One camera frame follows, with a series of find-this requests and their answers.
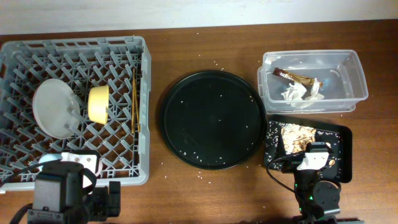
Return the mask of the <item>blue plastic cup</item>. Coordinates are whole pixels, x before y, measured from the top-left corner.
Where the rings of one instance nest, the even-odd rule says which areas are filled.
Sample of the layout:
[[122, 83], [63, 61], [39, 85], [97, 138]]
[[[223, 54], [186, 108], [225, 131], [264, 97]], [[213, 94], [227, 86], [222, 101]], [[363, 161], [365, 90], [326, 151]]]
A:
[[43, 155], [40, 159], [39, 159], [39, 164], [44, 163], [44, 162], [50, 162], [50, 161], [55, 161], [55, 160], [61, 160], [62, 159], [62, 155], [61, 154], [46, 154]]

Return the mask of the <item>pink plastic cup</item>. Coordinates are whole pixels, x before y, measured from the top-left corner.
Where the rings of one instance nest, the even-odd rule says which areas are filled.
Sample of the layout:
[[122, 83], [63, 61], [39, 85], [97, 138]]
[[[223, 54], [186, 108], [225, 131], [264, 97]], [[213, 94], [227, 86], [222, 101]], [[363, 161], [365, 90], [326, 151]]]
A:
[[96, 176], [99, 176], [101, 174], [102, 170], [103, 170], [103, 162], [102, 162], [102, 159], [100, 159], [99, 163], [98, 163], [98, 169], [97, 169], [97, 172], [96, 172]]

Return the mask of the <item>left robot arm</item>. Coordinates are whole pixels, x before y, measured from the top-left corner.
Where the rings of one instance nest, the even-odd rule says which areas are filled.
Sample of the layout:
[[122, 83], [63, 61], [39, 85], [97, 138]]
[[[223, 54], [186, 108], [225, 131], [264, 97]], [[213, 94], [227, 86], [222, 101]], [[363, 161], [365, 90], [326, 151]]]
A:
[[63, 161], [56, 159], [32, 165], [1, 181], [5, 185], [16, 176], [41, 167], [34, 182], [34, 201], [24, 205], [12, 218], [20, 223], [103, 222], [121, 213], [121, 183], [111, 181], [97, 187], [100, 161]]

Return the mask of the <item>brown coffee sachet wrapper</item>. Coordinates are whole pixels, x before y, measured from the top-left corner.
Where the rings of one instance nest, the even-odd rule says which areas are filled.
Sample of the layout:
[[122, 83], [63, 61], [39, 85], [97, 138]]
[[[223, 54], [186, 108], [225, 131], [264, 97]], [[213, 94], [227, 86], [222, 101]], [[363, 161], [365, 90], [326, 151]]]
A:
[[288, 80], [300, 83], [302, 85], [306, 85], [306, 86], [313, 86], [315, 83], [314, 78], [297, 75], [297, 74], [288, 72], [286, 70], [283, 70], [283, 69], [277, 68], [277, 67], [274, 69], [272, 74], [275, 76], [278, 76], [278, 77], [286, 78]]

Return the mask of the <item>grey round plate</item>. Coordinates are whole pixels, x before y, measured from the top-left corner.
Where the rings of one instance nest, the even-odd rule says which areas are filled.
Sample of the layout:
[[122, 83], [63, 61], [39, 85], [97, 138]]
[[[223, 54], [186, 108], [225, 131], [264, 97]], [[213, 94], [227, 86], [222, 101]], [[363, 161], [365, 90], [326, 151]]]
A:
[[75, 116], [80, 105], [73, 90], [59, 79], [44, 81], [35, 91], [32, 110], [39, 128], [48, 136], [66, 139], [73, 136], [80, 120]]

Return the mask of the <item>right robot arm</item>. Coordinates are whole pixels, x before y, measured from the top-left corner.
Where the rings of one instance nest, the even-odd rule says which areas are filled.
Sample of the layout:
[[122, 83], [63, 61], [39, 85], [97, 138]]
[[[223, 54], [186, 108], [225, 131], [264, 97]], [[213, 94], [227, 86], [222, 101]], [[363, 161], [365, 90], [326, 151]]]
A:
[[282, 172], [294, 175], [294, 194], [300, 215], [293, 217], [298, 224], [337, 223], [340, 213], [341, 184], [324, 179], [322, 170], [328, 161], [327, 152], [290, 154], [282, 161]]

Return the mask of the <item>yellow bowl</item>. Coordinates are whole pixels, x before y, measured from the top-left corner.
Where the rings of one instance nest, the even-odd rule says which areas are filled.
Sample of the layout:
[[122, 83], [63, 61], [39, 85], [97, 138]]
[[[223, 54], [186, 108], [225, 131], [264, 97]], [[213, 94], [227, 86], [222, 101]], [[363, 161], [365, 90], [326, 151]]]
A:
[[88, 118], [92, 122], [106, 124], [108, 121], [109, 86], [93, 87], [88, 95]]

